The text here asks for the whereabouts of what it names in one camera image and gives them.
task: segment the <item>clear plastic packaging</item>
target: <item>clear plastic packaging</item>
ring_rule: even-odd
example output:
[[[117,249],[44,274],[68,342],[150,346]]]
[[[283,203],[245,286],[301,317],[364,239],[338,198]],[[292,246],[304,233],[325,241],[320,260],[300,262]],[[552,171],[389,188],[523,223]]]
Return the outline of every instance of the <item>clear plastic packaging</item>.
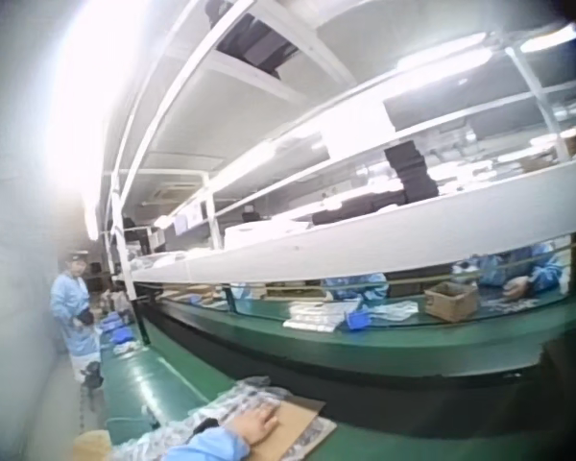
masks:
[[[184,445],[192,436],[194,429],[207,418],[214,418],[220,424],[255,408],[263,402],[272,405],[290,396],[290,392],[271,387],[267,377],[254,376],[237,383],[228,391],[202,408],[193,410],[182,421],[171,422],[145,434],[137,440],[130,440],[116,447],[110,456],[111,461],[159,461],[172,447]],[[327,435],[335,424],[324,418],[316,418],[302,433],[297,442],[286,452],[283,460],[297,461],[310,451],[321,437]]]

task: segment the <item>ceiling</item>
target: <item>ceiling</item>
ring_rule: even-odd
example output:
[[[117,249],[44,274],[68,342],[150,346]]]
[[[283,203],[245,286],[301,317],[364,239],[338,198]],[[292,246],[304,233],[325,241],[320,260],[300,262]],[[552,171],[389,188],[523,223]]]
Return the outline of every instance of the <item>ceiling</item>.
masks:
[[[152,38],[142,53],[139,74],[145,73],[146,64],[149,66],[163,32],[168,30],[184,3],[171,1],[162,12],[156,12],[152,21],[154,26],[149,32]],[[494,32],[500,28],[506,31],[528,30],[554,19],[535,1],[283,0],[279,3],[302,22],[317,27],[318,38],[359,84],[389,72],[398,58],[423,48],[480,31]],[[132,163],[166,89],[208,31],[208,19],[203,6],[199,6],[161,59],[143,95],[126,144],[122,169],[127,169]],[[545,86],[576,79],[576,53],[571,45],[534,54],[529,56],[529,61]],[[213,175],[258,142],[274,133],[282,133],[298,117],[348,89],[347,85],[337,84],[329,78],[303,52],[297,52],[277,70],[280,82],[302,96],[291,101],[218,72],[209,62],[195,73],[163,118],[141,164],[143,170],[204,170]],[[467,82],[459,85],[464,78],[468,79]],[[134,78],[131,91],[127,92],[115,112],[106,155],[107,171],[114,165],[134,90],[141,81],[140,75]],[[527,91],[527,86],[510,60],[495,58],[466,75],[406,93],[385,104],[392,122],[400,130],[454,110],[524,91]],[[557,91],[550,97],[553,102],[572,100],[576,98],[576,90]],[[456,123],[457,126],[468,125],[478,139],[496,139],[491,146],[495,152],[507,151],[525,139],[528,141],[526,136],[529,134],[519,136],[520,140],[512,137],[516,131],[529,129],[532,130],[530,133],[535,133],[543,130],[540,112],[533,101],[491,110]],[[431,142],[435,143],[435,139],[441,137],[439,130],[416,136],[421,142],[426,141],[429,148]],[[318,140],[315,135],[303,139],[283,138],[270,162],[217,194],[217,207],[227,206],[327,159],[324,146],[312,149]],[[286,186],[274,195],[279,201],[287,200],[307,188],[320,188],[342,181],[353,176],[355,168],[368,163],[370,158],[379,156],[362,156],[343,162],[314,177]],[[137,224],[153,222],[157,216],[168,213],[185,200],[198,188],[197,184],[200,180],[191,175],[137,175],[125,214],[133,217]],[[107,191],[108,176],[105,176],[104,200]]]

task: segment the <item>cardboard box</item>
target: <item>cardboard box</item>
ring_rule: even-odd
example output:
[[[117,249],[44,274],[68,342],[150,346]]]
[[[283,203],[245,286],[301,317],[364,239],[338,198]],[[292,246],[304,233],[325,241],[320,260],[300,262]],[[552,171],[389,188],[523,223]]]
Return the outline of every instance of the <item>cardboard box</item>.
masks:
[[[447,322],[460,322],[476,311],[478,287],[445,281],[424,291],[425,312]]]
[[[292,396],[284,400],[275,416],[279,425],[262,443],[252,448],[248,461],[279,461],[318,416],[324,402]]]

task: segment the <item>blue container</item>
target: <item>blue container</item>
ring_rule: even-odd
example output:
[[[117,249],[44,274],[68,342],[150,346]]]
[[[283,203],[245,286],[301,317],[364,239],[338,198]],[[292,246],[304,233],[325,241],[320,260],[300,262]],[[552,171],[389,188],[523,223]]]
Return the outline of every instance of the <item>blue container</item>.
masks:
[[[116,315],[117,319],[106,318],[100,323],[100,328],[103,330],[103,333],[109,333],[124,326],[124,322],[119,318],[119,314]]]
[[[111,335],[111,343],[118,345],[134,341],[134,334],[130,327],[121,327],[116,329]]]
[[[346,324],[351,330],[365,329],[372,324],[372,318],[363,310],[355,310],[346,314]]]

